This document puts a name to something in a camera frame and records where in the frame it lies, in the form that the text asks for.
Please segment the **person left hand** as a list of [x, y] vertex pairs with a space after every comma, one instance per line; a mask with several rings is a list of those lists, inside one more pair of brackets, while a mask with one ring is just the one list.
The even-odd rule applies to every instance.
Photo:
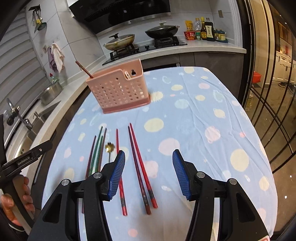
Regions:
[[21, 226], [25, 230], [33, 227], [35, 207], [27, 177], [17, 175], [6, 187], [3, 187], [1, 207], [13, 225]]

